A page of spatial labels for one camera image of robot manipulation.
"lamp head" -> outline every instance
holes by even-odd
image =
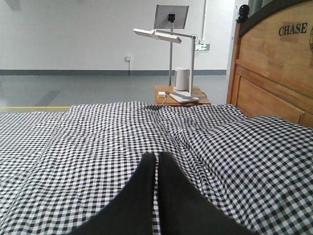
[[[141,36],[149,37],[149,38],[155,38],[155,39],[160,39],[172,43],[181,43],[181,39],[176,36],[176,35],[171,35],[167,33],[159,33],[155,32],[154,30],[148,31],[148,30],[143,30],[143,29],[138,29],[134,28],[133,31]]]

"bedside table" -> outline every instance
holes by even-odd
[[[165,98],[159,98],[158,97],[158,92],[166,92],[166,101],[164,102]],[[193,91],[192,95],[196,96],[199,98],[198,102],[190,102],[190,103],[179,103],[172,97],[170,97],[169,93],[174,92],[174,86],[155,86],[155,100],[156,104],[161,105],[163,102],[164,105],[170,105],[170,106],[185,106],[185,107],[190,107],[194,105],[203,105],[207,104],[210,105],[211,102],[210,100],[205,96],[205,94],[200,90],[200,87],[198,86],[193,86]]]

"white desk lamp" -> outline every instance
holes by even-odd
[[[177,93],[170,93],[170,96],[173,97],[180,103],[187,103],[187,102],[195,102],[198,101],[199,98],[192,96],[192,87],[193,87],[193,80],[194,80],[194,63],[195,63],[195,46],[196,46],[196,36],[182,34],[182,33],[174,33],[168,32],[163,30],[142,30],[138,28],[134,28],[134,32],[138,35],[160,39],[168,42],[173,43],[181,43],[181,37],[187,37],[191,39],[191,63],[190,63],[190,77],[189,77],[189,91],[188,92],[177,92]]]

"wooden headboard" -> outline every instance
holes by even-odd
[[[274,0],[239,18],[227,103],[313,127],[313,0]]]

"bed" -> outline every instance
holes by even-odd
[[[227,105],[0,114],[0,234],[70,233],[123,189],[143,154],[163,151],[238,224],[313,234],[313,1],[283,2],[237,23]],[[306,33],[279,35],[302,23]],[[159,234],[156,192],[157,171]]]

